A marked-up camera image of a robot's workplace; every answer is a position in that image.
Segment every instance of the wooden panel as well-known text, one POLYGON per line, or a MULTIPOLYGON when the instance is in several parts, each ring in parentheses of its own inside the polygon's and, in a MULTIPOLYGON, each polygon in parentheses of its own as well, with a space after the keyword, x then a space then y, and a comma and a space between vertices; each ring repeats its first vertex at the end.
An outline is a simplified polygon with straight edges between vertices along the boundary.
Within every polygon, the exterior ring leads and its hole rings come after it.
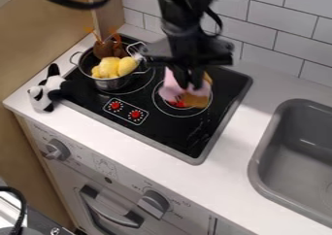
MULTIPOLYGON (((0 101, 85 36, 84 27, 93 26, 91 12, 46 0, 11 0, 0 8, 0 20, 0 101)), ((31 206, 72 228, 17 120, 2 106, 0 123, 0 177, 31 206)))
POLYGON ((110 36, 111 27, 119 29, 124 24, 122 0, 112 0, 103 8, 93 11, 93 14, 95 27, 103 39, 110 36))

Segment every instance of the control panel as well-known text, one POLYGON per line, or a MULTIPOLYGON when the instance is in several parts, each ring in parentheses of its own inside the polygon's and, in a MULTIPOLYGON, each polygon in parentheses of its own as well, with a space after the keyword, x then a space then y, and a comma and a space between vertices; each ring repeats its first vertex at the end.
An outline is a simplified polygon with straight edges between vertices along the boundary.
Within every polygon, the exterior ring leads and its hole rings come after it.
POLYGON ((104 106, 104 111, 135 125, 142 124, 149 115, 148 111, 117 98, 112 98, 104 106))
MULTIPOLYGON (((122 104, 122 110, 125 110, 126 104, 122 104)), ((148 210, 155 218, 162 218, 176 225, 188 234, 207 234, 211 216, 211 212, 208 210, 118 164, 107 156, 92 151, 62 134, 55 133, 44 125, 29 121, 27 123, 40 151, 44 154, 50 153, 50 159, 60 161, 104 186, 117 182, 128 190, 130 189, 135 196, 144 196, 139 207, 148 210), (95 177, 97 172, 100 173, 100 178, 95 177)))

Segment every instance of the oven door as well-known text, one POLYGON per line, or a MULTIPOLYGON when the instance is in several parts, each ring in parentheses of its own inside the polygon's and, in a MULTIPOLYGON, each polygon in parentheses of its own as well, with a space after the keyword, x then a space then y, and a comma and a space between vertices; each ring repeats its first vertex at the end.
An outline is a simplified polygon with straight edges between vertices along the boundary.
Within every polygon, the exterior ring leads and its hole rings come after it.
POLYGON ((88 235, 187 235, 142 202, 142 197, 117 183, 107 183, 83 165, 46 163, 79 228, 88 235))
POLYGON ((149 203, 142 205, 125 199, 123 196, 109 190, 98 189, 96 185, 85 185, 79 192, 85 211, 93 225, 102 233, 115 234, 120 231, 126 235, 184 235, 187 234, 163 219, 158 219, 158 213, 149 203))

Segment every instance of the black and white plush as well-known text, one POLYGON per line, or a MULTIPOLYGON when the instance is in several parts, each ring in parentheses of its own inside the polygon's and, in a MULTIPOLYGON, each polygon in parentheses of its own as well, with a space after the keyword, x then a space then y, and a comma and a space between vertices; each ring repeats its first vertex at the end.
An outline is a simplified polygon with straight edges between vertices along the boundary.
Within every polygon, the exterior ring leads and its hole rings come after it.
POLYGON ((53 101, 61 97, 61 86, 65 82, 60 76, 58 66, 53 63, 49 67, 48 77, 28 90, 33 108, 40 112, 52 112, 53 101))
POLYGON ((52 112, 54 101, 64 97, 74 100, 83 107, 88 106, 95 112, 100 111, 98 99, 95 99, 93 87, 87 79, 66 81, 60 76, 59 68, 54 63, 49 67, 47 78, 32 86, 28 93, 33 108, 38 112, 52 112))

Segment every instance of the burner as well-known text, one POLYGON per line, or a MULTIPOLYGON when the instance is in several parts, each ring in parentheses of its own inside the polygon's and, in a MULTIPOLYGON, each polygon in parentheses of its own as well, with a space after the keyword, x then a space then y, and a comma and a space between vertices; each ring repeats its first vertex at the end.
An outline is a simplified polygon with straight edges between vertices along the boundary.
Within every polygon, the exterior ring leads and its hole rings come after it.
POLYGON ((205 109, 183 106, 183 102, 170 103, 160 97, 158 90, 162 87, 164 81, 158 83, 152 92, 152 101, 154 106, 167 116, 174 118, 191 118, 204 113, 211 105, 214 95, 211 93, 209 105, 205 109))
POLYGON ((123 89, 114 90, 114 91, 103 91, 103 90, 100 91, 112 95, 131 94, 147 87, 152 82, 154 76, 155 76, 155 70, 151 70, 149 68, 145 74, 133 76, 134 78, 139 77, 140 79, 133 79, 132 83, 123 89))

